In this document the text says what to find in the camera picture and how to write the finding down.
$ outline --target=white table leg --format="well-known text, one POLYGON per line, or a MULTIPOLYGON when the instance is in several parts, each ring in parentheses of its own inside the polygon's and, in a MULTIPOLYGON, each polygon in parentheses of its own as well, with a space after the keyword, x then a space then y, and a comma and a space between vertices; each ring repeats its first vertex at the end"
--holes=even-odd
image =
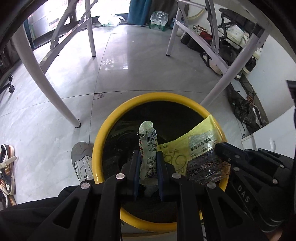
POLYGON ((72 114, 59 95, 56 93, 45 74, 41 70, 34 54, 29 46, 24 26, 21 25, 12 36, 13 43, 20 56, 21 61, 28 70, 29 74, 41 89, 43 94, 57 108, 57 110, 72 124, 74 127, 81 126, 80 121, 72 114))
POLYGON ((181 13, 180 9, 178 8, 176 19, 175 19, 173 30, 172 30, 172 34, 170 35, 170 41, 168 42, 168 49, 167 49, 166 56, 170 56, 170 54, 172 52, 172 48, 174 45, 176 34, 177 34, 177 31, 179 28, 178 24, 176 24, 176 20, 180 21, 181 18, 182 18, 182 13, 181 13))

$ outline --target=brown sneaker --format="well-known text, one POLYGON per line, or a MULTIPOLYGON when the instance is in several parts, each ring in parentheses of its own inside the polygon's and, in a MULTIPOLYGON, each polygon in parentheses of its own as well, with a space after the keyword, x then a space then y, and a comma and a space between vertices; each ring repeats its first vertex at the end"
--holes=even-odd
POLYGON ((8 191, 6 190, 5 181, 1 179, 1 175, 0 175, 0 202, 3 208, 8 208, 13 205, 16 205, 15 198, 12 195, 9 195, 8 191))
POLYGON ((15 193, 15 178, 13 175, 13 162, 16 160, 15 150, 10 145, 1 145, 0 169, 2 179, 5 181, 9 195, 15 193))

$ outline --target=grout line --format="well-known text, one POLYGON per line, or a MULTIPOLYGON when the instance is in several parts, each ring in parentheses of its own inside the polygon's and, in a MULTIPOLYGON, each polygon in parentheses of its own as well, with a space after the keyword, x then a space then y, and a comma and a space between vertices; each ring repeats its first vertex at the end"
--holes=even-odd
POLYGON ((197 91, 181 91, 181 90, 124 90, 124 91, 106 91, 106 92, 95 92, 94 94, 100 94, 100 93, 114 93, 114 92, 128 92, 128 91, 157 91, 157 92, 188 92, 188 93, 199 93, 199 94, 208 94, 205 92, 197 92, 197 91))
POLYGON ((0 116, 0 118, 1 118, 1 117, 4 117, 4 116, 6 116, 6 115, 9 115, 10 113, 11 113, 11 112, 2 115, 2 116, 0 116))
MULTIPOLYGON (((94 98, 93 98, 93 101, 92 101, 92 104, 91 104, 91 115, 92 115, 92 107, 93 106, 94 106, 94 98)), ((90 118, 90 121, 89 121, 89 144, 90 144, 90 141, 91 141, 91 118, 90 118)))
POLYGON ((103 55, 102 55, 101 63, 100 63, 100 66, 99 66, 98 75, 96 76, 96 84, 97 84, 97 82, 98 82, 98 77, 99 77, 99 72, 100 72, 101 64, 102 64, 102 61, 103 61, 103 58, 104 58, 104 54, 105 54, 105 51, 106 51, 107 45, 108 45, 108 43, 109 43, 109 40, 110 40, 111 34, 110 34, 110 36, 109 36, 109 38, 108 38, 108 41, 107 41, 107 43, 106 43, 106 47, 105 47, 105 49, 104 49, 104 53, 103 53, 103 55))
POLYGON ((48 100, 48 101, 44 101, 44 102, 41 102, 41 103, 37 103, 37 104, 33 104, 33 105, 29 105, 29 106, 26 106, 26 107, 23 107, 23 108, 20 108, 20 109, 17 109, 17 110, 13 110, 12 112, 19 111, 19 110, 23 110, 23 109, 25 109, 25 108, 29 108, 29 107, 32 107, 32 106, 35 106, 35 105, 44 104, 44 103, 47 103, 47 102, 50 102, 50 101, 48 100))
POLYGON ((77 97, 77 96, 84 96, 84 95, 93 95, 93 93, 83 94, 83 95, 74 95, 74 96, 64 97, 64 98, 61 98, 61 99, 63 100, 63 99, 68 99, 68 98, 72 98, 72 97, 77 97))

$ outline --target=black bag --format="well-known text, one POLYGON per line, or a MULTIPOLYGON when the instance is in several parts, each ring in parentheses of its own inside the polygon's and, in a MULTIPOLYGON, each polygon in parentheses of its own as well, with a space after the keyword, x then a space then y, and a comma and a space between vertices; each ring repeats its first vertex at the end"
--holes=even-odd
POLYGON ((226 87, 226 93, 235 117, 246 125, 247 130, 250 133, 259 130, 260 127, 256 123, 256 116, 253 112, 251 103, 236 92, 232 84, 229 84, 226 87))

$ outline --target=gray sneaker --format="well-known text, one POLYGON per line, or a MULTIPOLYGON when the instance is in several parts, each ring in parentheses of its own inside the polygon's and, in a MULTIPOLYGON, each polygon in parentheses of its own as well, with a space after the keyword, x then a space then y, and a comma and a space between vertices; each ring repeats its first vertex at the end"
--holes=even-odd
POLYGON ((80 182, 94 179, 91 164, 92 150, 93 146, 86 142, 78 142, 72 148, 72 165, 80 182))

